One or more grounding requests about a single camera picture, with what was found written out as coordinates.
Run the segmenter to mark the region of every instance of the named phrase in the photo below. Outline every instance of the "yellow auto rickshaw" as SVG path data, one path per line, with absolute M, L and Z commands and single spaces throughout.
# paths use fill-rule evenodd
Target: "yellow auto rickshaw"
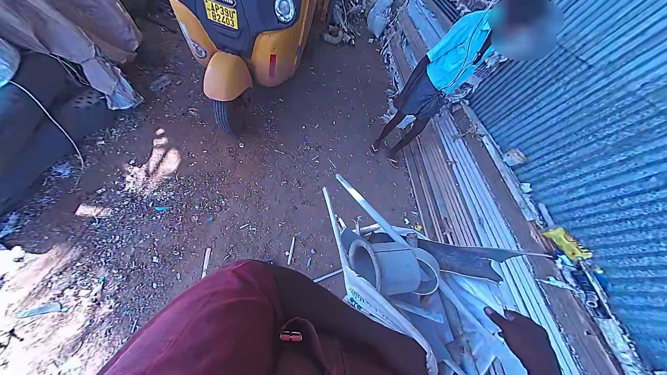
M 203 90 L 215 122 L 237 133 L 253 81 L 277 86 L 296 71 L 315 0 L 170 0 L 190 51 L 206 67 Z

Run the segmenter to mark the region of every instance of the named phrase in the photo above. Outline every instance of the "yellow plastic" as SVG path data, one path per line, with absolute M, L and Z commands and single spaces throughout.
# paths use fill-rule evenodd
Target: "yellow plastic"
M 581 259 L 589 259 L 593 256 L 592 252 L 581 246 L 577 240 L 570 236 L 567 231 L 561 227 L 544 232 L 542 235 L 554 241 L 556 247 L 575 262 Z
M 267 87 L 277 86 L 294 75 L 315 15 L 315 0 L 303 0 L 299 19 L 294 25 L 283 30 L 260 33 L 255 39 L 251 58 L 244 63 L 236 55 L 218 51 L 199 19 L 183 3 L 179 0 L 169 2 L 192 55 L 206 67 L 204 93 L 221 101 L 233 100 L 245 89 L 252 87 L 249 72 L 252 72 L 258 84 Z M 201 56 L 202 49 L 206 51 L 205 57 Z M 270 68 L 271 55 L 275 55 L 273 74 Z
M 245 61 L 237 55 L 218 51 L 211 57 L 204 73 L 204 94 L 211 99 L 230 101 L 252 87 L 252 77 Z
M 169 0 L 173 13 L 181 25 L 181 31 L 190 48 L 190 52 L 203 66 L 208 65 L 211 57 L 217 52 L 215 44 L 204 30 L 197 16 L 194 15 L 183 3 L 178 0 Z M 206 56 L 201 57 L 197 54 L 197 45 L 201 46 L 206 51 Z
M 303 0 L 299 19 L 291 27 L 260 33 L 255 40 L 252 58 L 248 61 L 257 83 L 273 87 L 287 81 L 301 60 L 315 15 L 315 0 Z M 275 73 L 270 74 L 271 54 L 275 54 Z

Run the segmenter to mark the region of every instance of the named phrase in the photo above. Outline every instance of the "maroon pants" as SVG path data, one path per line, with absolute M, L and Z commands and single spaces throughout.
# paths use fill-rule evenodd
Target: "maroon pants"
M 426 353 L 304 275 L 253 260 L 229 264 L 176 297 L 99 374 L 274 374 L 279 329 L 309 320 L 355 357 L 396 374 L 426 374 Z

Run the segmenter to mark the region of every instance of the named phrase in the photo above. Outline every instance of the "license plate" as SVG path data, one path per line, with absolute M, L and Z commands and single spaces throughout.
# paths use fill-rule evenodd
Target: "license plate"
M 235 30 L 239 29 L 236 9 L 226 7 L 211 0 L 204 0 L 204 5 L 206 7 L 206 17 L 208 17 L 208 19 Z

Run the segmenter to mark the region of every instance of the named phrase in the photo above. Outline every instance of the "front wheel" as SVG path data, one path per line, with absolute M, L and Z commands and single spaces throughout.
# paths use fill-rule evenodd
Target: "front wheel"
M 251 89 L 246 89 L 231 101 L 213 100 L 215 123 L 228 134 L 239 135 L 245 128 L 250 110 Z

